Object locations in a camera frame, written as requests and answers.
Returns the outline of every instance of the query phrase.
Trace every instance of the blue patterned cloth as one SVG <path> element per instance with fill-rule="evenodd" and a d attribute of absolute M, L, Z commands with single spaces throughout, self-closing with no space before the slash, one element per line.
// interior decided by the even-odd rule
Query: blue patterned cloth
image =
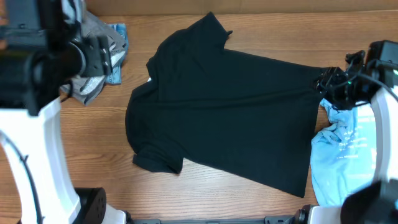
<path fill-rule="evenodd" d="M 127 43 L 126 49 L 129 48 L 129 39 L 127 36 L 127 29 L 125 24 L 108 24 L 108 26 L 112 27 L 116 32 L 118 32 Z M 126 55 L 113 67 L 113 73 L 106 77 L 105 83 L 112 84 L 112 85 L 119 85 L 122 84 L 122 74 L 121 74 L 121 64 L 126 58 Z"/>
<path fill-rule="evenodd" d="M 321 101 L 332 124 L 312 139 L 312 184 L 321 206 L 340 206 L 367 187 L 376 168 L 376 124 L 370 105 L 334 110 Z"/>

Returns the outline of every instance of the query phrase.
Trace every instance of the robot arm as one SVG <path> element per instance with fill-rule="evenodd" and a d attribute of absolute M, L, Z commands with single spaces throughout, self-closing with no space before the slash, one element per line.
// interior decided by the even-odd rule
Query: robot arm
<path fill-rule="evenodd" d="M 316 83 L 336 109 L 350 110 L 370 103 L 377 129 L 377 160 L 373 184 L 349 196 L 342 207 L 313 207 L 307 223 L 398 222 L 398 43 L 372 43 L 366 63 L 364 51 L 347 55 L 346 71 L 330 68 Z"/>
<path fill-rule="evenodd" d="M 22 223 L 126 224 L 127 213 L 108 205 L 103 189 L 73 188 L 60 133 L 59 87 L 75 75 L 111 72 L 106 37 L 80 35 L 82 0 L 7 0 L 6 6 L 0 143 L 21 198 Z"/>

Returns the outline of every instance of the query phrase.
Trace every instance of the wooden table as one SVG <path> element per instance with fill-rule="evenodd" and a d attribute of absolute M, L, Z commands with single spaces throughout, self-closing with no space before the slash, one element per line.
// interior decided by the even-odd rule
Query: wooden table
<path fill-rule="evenodd" d="M 131 91 L 148 79 L 146 62 L 159 44 L 201 16 L 102 17 L 126 23 L 131 43 L 123 84 L 106 86 L 91 105 L 74 99 L 62 104 L 62 136 L 74 186 L 104 187 L 108 202 L 133 218 L 262 218 L 293 214 L 317 204 L 310 173 L 305 198 L 184 160 L 180 175 L 150 173 L 132 164 L 124 115 Z M 243 14 L 217 16 L 233 34 L 227 49 L 317 67 L 345 66 L 347 52 L 367 49 L 375 40 L 398 40 L 398 13 L 347 12 Z M 316 131 L 328 126 L 319 109 Z M 0 223 L 21 217 L 19 196 L 0 151 Z"/>

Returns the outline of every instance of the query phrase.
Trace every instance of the black base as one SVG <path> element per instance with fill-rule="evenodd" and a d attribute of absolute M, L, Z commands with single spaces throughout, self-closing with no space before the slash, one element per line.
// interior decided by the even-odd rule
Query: black base
<path fill-rule="evenodd" d="M 159 219 L 134 220 L 133 224 L 293 224 L 292 215 L 268 216 L 262 219 L 224 219 L 224 220 L 175 220 L 161 221 Z"/>

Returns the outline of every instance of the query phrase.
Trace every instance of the t-shirt sleeve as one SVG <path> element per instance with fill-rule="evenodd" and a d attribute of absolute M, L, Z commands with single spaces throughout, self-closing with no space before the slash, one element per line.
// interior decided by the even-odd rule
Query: t-shirt sleeve
<path fill-rule="evenodd" d="M 143 144 L 134 155 L 132 162 L 151 172 L 168 172 L 179 174 L 182 170 L 183 157 L 176 149 L 163 149 L 151 143 Z"/>
<path fill-rule="evenodd" d="M 224 49 L 225 42 L 232 33 L 232 31 L 227 32 L 224 29 L 212 12 L 209 12 L 187 30 L 190 33 L 188 38 L 190 43 L 201 49 L 206 47 Z"/>

